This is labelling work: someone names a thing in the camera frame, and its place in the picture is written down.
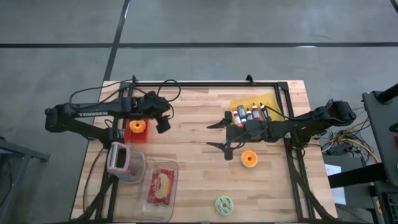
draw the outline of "orange roll of tape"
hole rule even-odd
[[[130,121],[129,127],[133,133],[141,133],[145,130],[147,124],[144,120]]]
[[[257,165],[259,158],[253,151],[244,151],[241,156],[242,164],[247,168],[252,168]]]

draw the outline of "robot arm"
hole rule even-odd
[[[281,138],[289,138],[293,147],[303,148],[312,136],[324,132],[330,126],[347,126],[356,118],[355,113],[345,101],[329,101],[313,111],[287,121],[248,120],[243,128],[232,124],[232,114],[225,112],[222,122],[208,128],[226,128],[226,143],[207,142],[224,152],[224,158],[231,160],[233,150],[243,147],[246,142],[276,142]]]
[[[163,115],[170,107],[170,103],[164,97],[157,96],[154,91],[150,91],[142,97],[118,98],[111,102],[65,103],[45,110],[45,128],[53,133],[71,131],[88,139],[99,139],[104,148],[109,149],[113,141],[122,137],[119,136],[117,129],[98,128],[75,118],[117,116],[135,120],[156,119],[157,131],[163,133],[170,129],[169,117]]]

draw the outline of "concrete floor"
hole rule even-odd
[[[2,1],[0,44],[111,43],[123,2]],[[391,42],[398,39],[397,21],[388,0],[135,0],[121,42]],[[101,85],[109,53],[0,49],[0,135],[51,154],[48,164],[31,162],[12,223],[68,220],[87,141],[47,132],[44,109]],[[119,49],[110,80],[132,74],[141,80],[242,80],[247,74],[305,80],[312,108],[330,98],[357,108],[363,92],[398,82],[397,54],[398,48]],[[98,92],[80,97],[96,101]],[[376,147],[370,129],[363,136]]]

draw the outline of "small bottle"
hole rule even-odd
[[[236,125],[238,125],[238,127],[242,127],[241,118],[239,117],[239,114],[238,114],[238,112],[236,111],[235,108],[234,108],[234,110],[233,110],[233,114],[234,114],[234,118],[235,118],[235,123],[236,123]]]
[[[242,124],[245,124],[246,123],[246,113],[244,112],[243,105],[238,106],[238,114],[239,114],[239,117],[241,118]]]
[[[251,114],[251,111],[249,110],[249,108],[248,108],[248,110],[246,111],[246,118],[247,118],[248,120],[253,119],[253,114]]]
[[[260,112],[259,112],[259,109],[257,108],[255,103],[253,103],[253,106],[251,108],[251,112],[253,114],[253,118],[254,119],[260,120]]]
[[[264,121],[271,121],[271,117],[269,116],[268,109],[260,102],[260,108],[262,116],[264,117]]]

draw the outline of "wooden table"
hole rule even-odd
[[[294,114],[310,111],[303,81],[287,81]],[[117,90],[119,85],[104,88],[100,100]],[[157,88],[140,88],[144,91]],[[178,90],[175,87],[163,88],[160,94],[173,98]],[[247,96],[274,92],[269,87],[183,87],[180,97],[172,102],[174,119],[172,129],[158,134],[155,122],[150,124],[148,142],[130,145],[142,151],[146,158],[168,159],[179,165],[177,193],[171,222],[293,222],[297,221],[292,186],[282,140],[271,143],[247,143],[234,151],[234,159],[225,161],[223,153],[206,141],[224,142],[224,129],[206,129],[208,125],[221,120],[224,111],[229,110],[229,101]],[[95,118],[95,125],[105,128],[105,119]],[[73,206],[72,218],[82,213],[83,189],[88,171],[102,145],[92,141],[88,145],[81,179]],[[255,168],[247,169],[240,162],[245,150],[253,150],[259,156]],[[86,195],[86,206],[98,193],[106,151],[100,155],[91,175]],[[330,214],[336,216],[336,208],[331,196],[325,165],[319,147],[306,148],[304,157],[311,191]],[[137,186],[119,183],[114,210],[114,222],[133,222],[132,210],[138,197]],[[215,210],[215,200],[220,195],[233,199],[235,208],[230,216],[222,217]],[[307,217],[303,193],[301,201]],[[103,214],[108,211],[108,197],[105,199]]]

